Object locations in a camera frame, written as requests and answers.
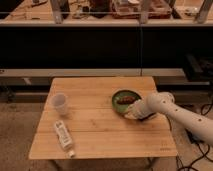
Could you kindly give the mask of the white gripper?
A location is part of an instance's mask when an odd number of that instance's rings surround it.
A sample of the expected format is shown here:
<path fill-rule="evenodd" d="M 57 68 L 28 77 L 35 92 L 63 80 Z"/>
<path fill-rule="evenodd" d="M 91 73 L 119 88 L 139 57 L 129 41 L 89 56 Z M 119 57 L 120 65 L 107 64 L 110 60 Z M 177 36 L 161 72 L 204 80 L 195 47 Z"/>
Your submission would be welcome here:
<path fill-rule="evenodd" d="M 148 107 L 148 104 L 145 100 L 137 100 L 128 107 L 128 112 L 125 113 L 124 117 L 130 120 L 136 120 L 144 118 L 153 111 Z"/>

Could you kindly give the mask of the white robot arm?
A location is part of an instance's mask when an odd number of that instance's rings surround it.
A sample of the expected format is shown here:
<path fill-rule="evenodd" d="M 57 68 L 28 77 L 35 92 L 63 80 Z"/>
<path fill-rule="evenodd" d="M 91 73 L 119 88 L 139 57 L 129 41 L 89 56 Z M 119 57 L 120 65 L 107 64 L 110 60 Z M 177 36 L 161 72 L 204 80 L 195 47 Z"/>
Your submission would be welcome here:
<path fill-rule="evenodd" d="M 151 93 L 142 100 L 136 100 L 127 107 L 124 117 L 144 119 L 154 113 L 171 117 L 213 147 L 213 120 L 176 105 L 174 96 L 169 92 Z"/>

